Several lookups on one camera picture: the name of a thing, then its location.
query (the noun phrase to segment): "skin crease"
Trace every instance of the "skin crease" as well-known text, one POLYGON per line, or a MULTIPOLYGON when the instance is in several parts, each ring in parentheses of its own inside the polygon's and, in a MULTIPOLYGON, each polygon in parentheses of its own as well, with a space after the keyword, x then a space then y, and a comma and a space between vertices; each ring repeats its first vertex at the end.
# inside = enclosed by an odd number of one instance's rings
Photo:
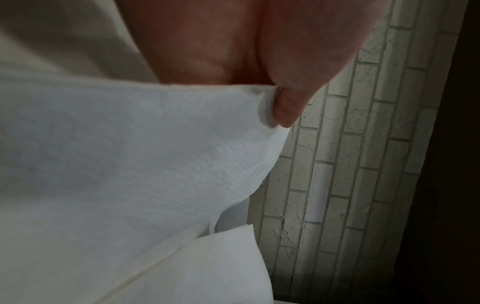
POLYGON ((280 87, 290 127, 352 60, 388 0, 116 0, 162 83, 280 87))

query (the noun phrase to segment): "white paper towel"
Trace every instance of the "white paper towel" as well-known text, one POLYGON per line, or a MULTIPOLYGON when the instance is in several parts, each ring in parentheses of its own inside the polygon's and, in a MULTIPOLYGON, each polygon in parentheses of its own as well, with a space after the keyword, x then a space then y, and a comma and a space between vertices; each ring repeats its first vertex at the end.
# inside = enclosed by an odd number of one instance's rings
POLYGON ((253 193, 274 93, 0 69, 0 302, 93 303, 253 193))
POLYGON ((104 304, 273 304, 269 273, 253 226, 183 246, 104 304))

